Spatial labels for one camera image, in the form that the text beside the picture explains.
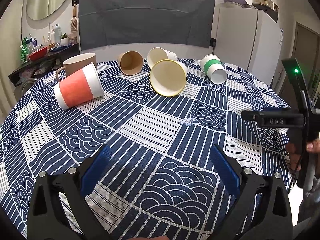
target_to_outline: refrigerator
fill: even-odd
[[[214,54],[271,84],[283,30],[262,10],[220,8]]]

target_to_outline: green band on cup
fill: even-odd
[[[209,60],[206,64],[204,64],[203,70],[204,70],[205,74],[207,74],[208,69],[209,69],[209,67],[210,67],[211,65],[217,64],[217,63],[221,65],[221,62],[218,61],[217,59],[211,59],[211,60]]]

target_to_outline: gray curtain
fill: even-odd
[[[79,0],[81,49],[127,43],[208,48],[215,0]]]

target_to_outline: metal bolt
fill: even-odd
[[[252,174],[252,170],[250,168],[245,168],[244,173],[250,175]]]
[[[39,172],[39,177],[43,178],[45,176],[45,171]]]
[[[74,174],[76,173],[77,169],[75,167],[71,167],[69,170],[68,170],[68,173],[69,174]]]
[[[281,174],[280,174],[279,172],[275,172],[275,177],[276,177],[277,179],[280,179],[280,178],[281,178]]]

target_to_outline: white plant pot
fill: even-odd
[[[61,46],[68,46],[69,45],[69,38],[61,39]]]

